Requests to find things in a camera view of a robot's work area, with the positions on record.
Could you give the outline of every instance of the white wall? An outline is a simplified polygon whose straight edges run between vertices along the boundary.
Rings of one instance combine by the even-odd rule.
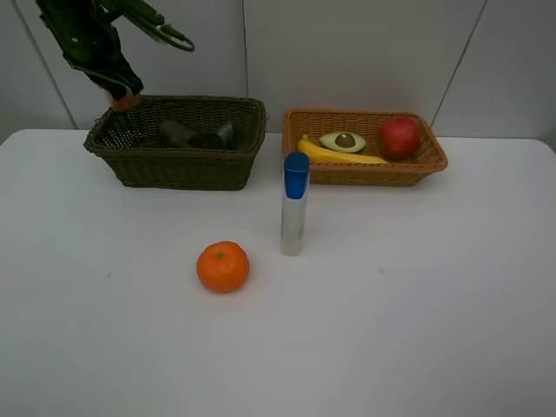
[[[436,134],[530,137],[556,149],[555,19],[554,0],[489,0]]]
[[[21,129],[71,129],[70,118],[8,0],[0,2],[0,143]]]
[[[107,108],[103,93],[62,58],[39,19],[35,0],[17,0],[63,98],[80,129],[89,129]],[[115,22],[122,51],[145,85],[145,94],[247,95],[242,0],[149,0],[172,25],[190,37],[194,53],[153,41],[121,17]]]
[[[432,121],[483,0],[245,0],[249,94],[270,131],[293,107]]]

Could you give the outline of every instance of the orange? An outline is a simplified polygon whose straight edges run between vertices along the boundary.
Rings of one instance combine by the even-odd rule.
[[[197,276],[201,284],[210,291],[237,291],[249,276],[249,258],[237,243],[215,243],[199,256]]]

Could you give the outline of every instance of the wicker basket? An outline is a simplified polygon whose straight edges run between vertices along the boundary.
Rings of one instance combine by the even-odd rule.
[[[309,140],[318,143],[318,139],[327,133],[354,132],[367,139],[364,155],[382,156],[377,140],[379,129],[388,119],[398,116],[414,117],[419,124],[421,146],[410,160],[388,165],[311,163],[311,182],[399,187],[415,185],[427,175],[445,169],[448,162],[427,122],[413,113],[292,110],[284,116],[283,152],[285,156],[294,152],[303,135],[309,135]]]
[[[235,133],[245,135],[252,145],[246,151],[149,148],[166,119],[199,133],[232,122]],[[144,96],[137,109],[107,111],[87,136],[85,148],[100,156],[127,187],[242,189],[264,140],[265,127],[264,104],[257,100]]]

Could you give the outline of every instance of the dark green wicker basket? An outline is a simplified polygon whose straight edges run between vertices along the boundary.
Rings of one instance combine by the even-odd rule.
[[[166,119],[198,133],[232,122],[235,133],[252,144],[246,151],[148,148]],[[126,187],[242,189],[264,140],[266,121],[264,104],[254,99],[143,96],[137,109],[108,110],[89,132],[85,148],[101,157]]]

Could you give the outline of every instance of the toy fruit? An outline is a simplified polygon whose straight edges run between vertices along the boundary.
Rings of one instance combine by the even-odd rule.
[[[234,242],[218,242],[197,260],[197,276],[205,288],[216,293],[237,291],[249,275],[249,258]]]
[[[412,117],[396,117],[381,128],[384,153],[389,159],[406,159],[419,150],[419,126]]]
[[[297,143],[297,150],[305,153],[312,163],[318,162],[346,162],[346,163],[388,163],[378,156],[354,155],[345,152],[335,152],[333,150],[321,148],[308,140],[307,135]]]
[[[355,154],[367,146],[367,141],[355,133],[334,132],[324,135],[319,142],[325,148],[336,152]]]

